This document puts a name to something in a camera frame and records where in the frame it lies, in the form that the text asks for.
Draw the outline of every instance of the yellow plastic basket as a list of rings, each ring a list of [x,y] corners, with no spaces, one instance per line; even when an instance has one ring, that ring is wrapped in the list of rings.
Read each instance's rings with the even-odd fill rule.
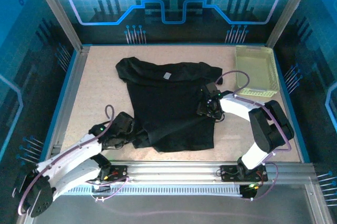
[[[238,94],[272,97],[280,91],[279,75],[272,49],[260,46],[236,46],[235,62],[236,69],[247,73],[250,77],[249,85]],[[238,87],[244,86],[246,82],[246,76],[236,74]]]

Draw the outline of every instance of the t-shirt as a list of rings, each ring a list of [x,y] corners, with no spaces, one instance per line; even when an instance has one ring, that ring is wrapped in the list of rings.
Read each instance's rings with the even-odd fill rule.
[[[201,87],[215,82],[222,69],[206,63],[156,65],[123,58],[116,69],[134,109],[135,148],[152,146],[175,152],[214,148],[215,120],[196,114]]]

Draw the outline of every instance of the clothing label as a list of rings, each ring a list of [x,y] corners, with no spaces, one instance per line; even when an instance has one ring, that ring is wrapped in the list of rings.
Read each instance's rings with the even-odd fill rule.
[[[171,73],[165,73],[163,78],[169,79],[171,75],[172,75]]]

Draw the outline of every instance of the robotic arm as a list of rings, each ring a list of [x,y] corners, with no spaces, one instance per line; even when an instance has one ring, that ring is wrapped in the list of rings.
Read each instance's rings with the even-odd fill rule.
[[[271,118],[261,104],[259,106],[258,103],[237,99],[231,91],[221,93],[215,83],[206,85],[202,91],[204,99],[197,108],[197,114],[220,120],[225,113],[232,113],[251,123],[255,143],[237,161],[236,169],[240,181],[245,181],[250,174],[257,171],[275,148],[285,144],[277,126],[269,123],[271,119],[276,121],[288,140],[294,137],[291,125],[276,101],[263,104],[270,111]],[[57,156],[37,165],[24,166],[12,194],[21,202],[19,211],[23,209],[31,217],[36,217],[57,197],[78,185],[90,180],[101,183],[125,177],[126,167],[121,169],[112,166],[100,152],[132,141],[135,136],[134,119],[122,112],[110,122],[110,128],[102,134],[107,123],[93,126],[78,143]]]

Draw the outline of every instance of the wooden board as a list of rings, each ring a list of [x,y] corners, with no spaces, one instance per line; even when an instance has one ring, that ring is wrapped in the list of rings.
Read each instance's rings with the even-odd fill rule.
[[[221,67],[223,72],[235,68],[233,46],[92,46],[78,88],[70,121],[65,132],[62,150],[79,141],[95,124],[106,121],[104,107],[112,104],[116,114],[121,111],[133,116],[133,108],[126,83],[119,79],[115,65],[124,57],[169,64],[179,62],[205,62]],[[221,90],[235,89],[235,74],[224,79]],[[269,98],[249,97],[259,101]],[[274,95],[283,107],[280,94]],[[132,144],[120,150],[108,150],[104,155],[111,160],[189,160],[236,161],[254,143],[250,123],[238,116],[226,114],[222,123],[215,125],[214,149],[158,153],[153,148],[135,149]],[[299,161],[294,141],[293,150],[277,154],[271,160]]]

